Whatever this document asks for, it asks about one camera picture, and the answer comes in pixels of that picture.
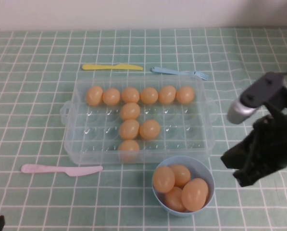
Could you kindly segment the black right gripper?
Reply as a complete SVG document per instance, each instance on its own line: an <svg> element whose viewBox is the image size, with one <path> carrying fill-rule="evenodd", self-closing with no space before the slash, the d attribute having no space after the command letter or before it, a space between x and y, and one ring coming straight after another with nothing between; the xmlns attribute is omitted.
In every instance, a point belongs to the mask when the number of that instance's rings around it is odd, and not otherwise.
<svg viewBox="0 0 287 231"><path fill-rule="evenodd" d="M253 185L287 167L287 114L266 115L253 124L253 137L227 150L221 157L240 187Z"/></svg>

